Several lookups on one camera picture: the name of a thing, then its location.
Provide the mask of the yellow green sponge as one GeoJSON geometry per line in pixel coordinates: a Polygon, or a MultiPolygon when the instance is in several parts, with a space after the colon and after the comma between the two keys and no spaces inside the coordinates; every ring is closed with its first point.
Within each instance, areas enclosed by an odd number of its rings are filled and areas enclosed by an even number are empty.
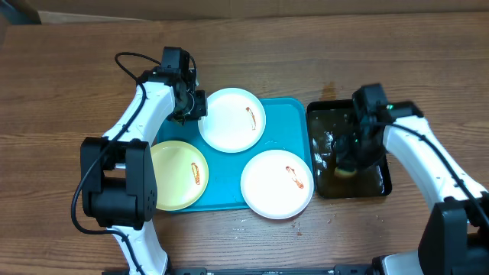
{"type": "Polygon", "coordinates": [[[351,178],[357,173],[356,169],[347,169],[343,167],[336,167],[334,170],[334,176],[338,178],[351,178]]]}

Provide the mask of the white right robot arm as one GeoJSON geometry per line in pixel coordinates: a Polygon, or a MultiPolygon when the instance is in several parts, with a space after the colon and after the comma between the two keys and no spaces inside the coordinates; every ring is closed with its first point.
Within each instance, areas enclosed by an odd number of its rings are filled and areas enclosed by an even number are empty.
{"type": "Polygon", "coordinates": [[[379,84],[352,95],[351,130],[335,138],[336,176],[377,165],[386,153],[403,165],[431,214],[418,248],[373,259],[367,274],[486,274],[488,191],[433,134],[413,102],[389,102],[379,84]]]}

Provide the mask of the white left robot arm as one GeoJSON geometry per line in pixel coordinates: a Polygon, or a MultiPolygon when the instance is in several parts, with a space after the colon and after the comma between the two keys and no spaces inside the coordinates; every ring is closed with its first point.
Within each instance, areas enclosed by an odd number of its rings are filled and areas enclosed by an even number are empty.
{"type": "Polygon", "coordinates": [[[207,114],[192,55],[165,47],[154,68],[133,76],[135,96],[118,122],[80,147],[81,180],[70,216],[86,235],[111,235],[126,261],[127,274],[170,274],[172,267],[157,239],[157,181],[151,145],[164,121],[184,125],[207,114]]]}

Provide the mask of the white plate with sauce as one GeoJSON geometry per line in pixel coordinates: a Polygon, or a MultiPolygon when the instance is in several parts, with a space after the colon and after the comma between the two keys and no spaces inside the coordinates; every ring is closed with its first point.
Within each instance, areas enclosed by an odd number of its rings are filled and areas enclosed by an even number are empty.
{"type": "Polygon", "coordinates": [[[239,153],[253,147],[266,127],[261,101],[240,88],[220,89],[207,98],[207,115],[198,121],[199,133],[212,148],[239,153]]]}

